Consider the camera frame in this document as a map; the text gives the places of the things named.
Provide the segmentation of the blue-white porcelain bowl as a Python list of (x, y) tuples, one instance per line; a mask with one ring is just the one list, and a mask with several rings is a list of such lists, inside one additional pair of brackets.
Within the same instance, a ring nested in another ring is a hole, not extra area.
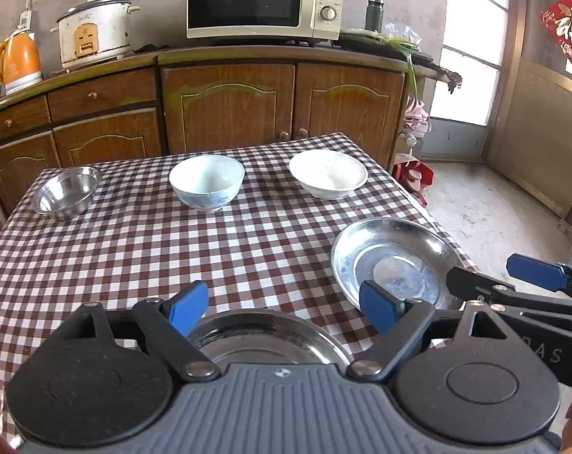
[(177, 198), (189, 208), (214, 212), (240, 192), (245, 167), (222, 155), (199, 155), (179, 162), (169, 173)]

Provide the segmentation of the orange electric kettle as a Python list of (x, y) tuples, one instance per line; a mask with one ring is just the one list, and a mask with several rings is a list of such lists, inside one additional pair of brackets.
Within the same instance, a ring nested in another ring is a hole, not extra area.
[(17, 31), (0, 42), (0, 85), (12, 94), (42, 81), (42, 64), (34, 34)]

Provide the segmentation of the white shallow bowl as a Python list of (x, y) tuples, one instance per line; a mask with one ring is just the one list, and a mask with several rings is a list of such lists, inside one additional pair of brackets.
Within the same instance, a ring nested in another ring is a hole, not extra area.
[(368, 171), (359, 160), (331, 150), (307, 150), (296, 154), (288, 167), (302, 189), (322, 200), (350, 196), (368, 179)]

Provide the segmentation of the large steel plate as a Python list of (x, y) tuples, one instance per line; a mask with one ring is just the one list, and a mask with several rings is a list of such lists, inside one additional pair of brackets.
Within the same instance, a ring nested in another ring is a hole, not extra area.
[(355, 308), (360, 287), (373, 281), (395, 297), (418, 298), (437, 309), (458, 309), (462, 301), (446, 285), (447, 273), (462, 260), (444, 239), (415, 222), (365, 218), (335, 239), (331, 267), (335, 281)]

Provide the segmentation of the red checkered tablecloth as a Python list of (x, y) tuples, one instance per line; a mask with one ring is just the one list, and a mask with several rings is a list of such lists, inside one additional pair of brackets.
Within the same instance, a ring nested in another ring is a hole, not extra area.
[[(367, 169), (361, 189), (336, 201), (304, 192), (290, 159), (307, 150), (348, 154)], [(24, 196), (0, 231), (0, 433), (15, 425), (3, 390), (61, 322), (88, 301), (129, 308), (167, 298), (196, 280), (209, 310), (270, 308), (325, 328), (350, 353), (374, 334), (331, 271), (336, 236), (349, 224), (390, 216), (441, 234), (441, 225), (346, 135), (233, 149), (245, 168), (238, 195), (205, 213), (174, 194), (178, 156), (105, 162), (89, 209), (71, 220), (35, 213)]]

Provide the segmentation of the white rice cooker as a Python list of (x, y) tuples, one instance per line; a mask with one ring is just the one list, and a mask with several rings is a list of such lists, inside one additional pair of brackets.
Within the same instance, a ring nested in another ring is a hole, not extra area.
[(87, 0), (71, 7), (52, 28), (59, 36), (65, 71), (123, 58), (132, 50), (130, 0)]

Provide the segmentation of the red paper door decoration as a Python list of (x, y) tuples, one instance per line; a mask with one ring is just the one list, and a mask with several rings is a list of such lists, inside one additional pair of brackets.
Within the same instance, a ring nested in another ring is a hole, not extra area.
[(572, 62), (572, 0), (558, 0), (541, 12), (541, 21)]

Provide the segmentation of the cream microwave oven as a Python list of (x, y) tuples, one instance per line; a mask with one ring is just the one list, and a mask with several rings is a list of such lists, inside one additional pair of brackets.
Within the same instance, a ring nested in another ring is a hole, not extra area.
[(333, 41), (343, 0), (187, 0), (189, 39), (284, 38)]

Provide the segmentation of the red plastic bag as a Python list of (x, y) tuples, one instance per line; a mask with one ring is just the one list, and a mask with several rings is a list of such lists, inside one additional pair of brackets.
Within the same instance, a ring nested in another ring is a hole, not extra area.
[(398, 153), (391, 168), (394, 179), (423, 207), (427, 207), (424, 191), (433, 185), (434, 171), (411, 154)]

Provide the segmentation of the pink plastic bags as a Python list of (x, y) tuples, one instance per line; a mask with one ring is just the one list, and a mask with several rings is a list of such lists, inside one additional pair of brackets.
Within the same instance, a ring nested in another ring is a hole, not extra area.
[(418, 98), (409, 95), (403, 119), (403, 130), (416, 138), (423, 138), (432, 130), (430, 115)]

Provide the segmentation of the green onion stalks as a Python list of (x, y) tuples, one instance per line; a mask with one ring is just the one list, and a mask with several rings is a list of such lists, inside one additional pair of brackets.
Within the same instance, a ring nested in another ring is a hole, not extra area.
[(396, 39), (387, 37), (384, 34), (373, 32), (370, 34), (370, 37), (379, 43), (382, 47), (391, 49), (394, 52), (398, 52), (398, 54), (401, 55), (401, 57), (404, 59), (407, 64), (407, 78), (410, 81), (408, 88), (413, 97), (417, 100), (418, 87), (411, 49), (403, 45), (401, 42), (398, 42)]

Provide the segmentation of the small steel bowl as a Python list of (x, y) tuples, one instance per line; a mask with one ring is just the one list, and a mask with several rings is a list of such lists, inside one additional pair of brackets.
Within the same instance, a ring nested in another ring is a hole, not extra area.
[(73, 219), (92, 205), (101, 179), (101, 171), (94, 166), (64, 169), (35, 192), (31, 208), (55, 220)]

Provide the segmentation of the white power strip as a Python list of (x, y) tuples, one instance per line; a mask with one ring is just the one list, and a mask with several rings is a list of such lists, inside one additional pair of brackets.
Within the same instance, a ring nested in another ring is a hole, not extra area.
[(31, 30), (32, 10), (25, 9), (20, 14), (18, 29), (29, 32)]

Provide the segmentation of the green thermos bottle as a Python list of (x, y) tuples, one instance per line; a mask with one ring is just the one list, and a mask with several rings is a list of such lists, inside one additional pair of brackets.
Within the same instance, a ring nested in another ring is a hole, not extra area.
[(382, 0), (368, 0), (365, 12), (365, 29), (371, 32), (382, 32), (384, 2)]

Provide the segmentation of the wooden kitchen cabinet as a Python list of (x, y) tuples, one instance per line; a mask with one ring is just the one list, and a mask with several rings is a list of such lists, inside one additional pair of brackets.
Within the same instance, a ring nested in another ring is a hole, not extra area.
[(408, 97), (437, 65), (323, 47), (143, 53), (0, 98), (0, 230), (45, 169), (259, 146), (333, 132), (390, 166)]

